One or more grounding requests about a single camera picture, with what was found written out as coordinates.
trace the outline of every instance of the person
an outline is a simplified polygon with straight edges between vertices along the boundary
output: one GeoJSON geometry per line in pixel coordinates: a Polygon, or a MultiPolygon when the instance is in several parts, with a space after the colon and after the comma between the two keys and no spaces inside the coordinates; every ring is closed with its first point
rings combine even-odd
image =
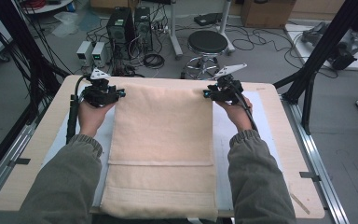
{"type": "MultiPolygon", "coordinates": [[[[238,129],[228,153],[235,222],[296,223],[282,172],[267,144],[252,129],[241,106],[217,103],[238,129]]],[[[88,222],[101,172],[102,147],[93,137],[112,107],[80,104],[79,134],[41,169],[21,206],[18,223],[88,222]]]]}

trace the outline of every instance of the beige fabric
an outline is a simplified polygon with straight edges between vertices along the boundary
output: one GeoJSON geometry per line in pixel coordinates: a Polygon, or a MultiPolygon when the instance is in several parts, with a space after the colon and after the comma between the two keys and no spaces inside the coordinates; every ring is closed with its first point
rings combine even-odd
{"type": "Polygon", "coordinates": [[[211,100],[202,90],[120,88],[127,95],[116,105],[103,211],[124,218],[216,217],[211,100]]]}

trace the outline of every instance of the round stool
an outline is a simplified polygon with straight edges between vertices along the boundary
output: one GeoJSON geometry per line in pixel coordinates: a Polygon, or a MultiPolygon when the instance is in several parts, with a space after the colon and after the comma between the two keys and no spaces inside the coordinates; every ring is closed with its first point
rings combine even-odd
{"type": "Polygon", "coordinates": [[[199,55],[186,64],[186,73],[193,78],[208,73],[211,77],[220,66],[216,56],[223,54],[227,49],[226,38],[214,31],[196,31],[188,37],[187,46],[199,55]]]}

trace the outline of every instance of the gray jacket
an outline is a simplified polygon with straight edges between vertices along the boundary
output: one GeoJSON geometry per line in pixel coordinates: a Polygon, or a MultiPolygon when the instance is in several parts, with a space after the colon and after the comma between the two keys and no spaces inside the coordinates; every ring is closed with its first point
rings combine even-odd
{"type": "MultiPolygon", "coordinates": [[[[236,223],[296,223],[287,187],[256,131],[230,140],[228,176],[236,223]]],[[[18,223],[86,223],[101,172],[101,145],[75,135],[37,175],[18,223]]]]}

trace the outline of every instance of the sleeve cuff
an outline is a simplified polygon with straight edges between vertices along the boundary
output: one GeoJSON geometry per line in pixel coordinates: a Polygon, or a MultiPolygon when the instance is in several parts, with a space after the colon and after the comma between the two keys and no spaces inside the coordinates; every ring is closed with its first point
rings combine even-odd
{"type": "Polygon", "coordinates": [[[84,143],[91,144],[94,147],[93,152],[96,153],[98,158],[103,153],[103,147],[101,146],[101,144],[94,138],[87,136],[85,134],[75,134],[71,138],[71,141],[69,141],[69,144],[72,144],[74,142],[84,142],[84,143]]]}
{"type": "Polygon", "coordinates": [[[245,130],[235,134],[231,140],[229,140],[229,146],[233,147],[234,143],[239,143],[243,140],[250,138],[260,138],[260,135],[256,130],[245,130]]]}

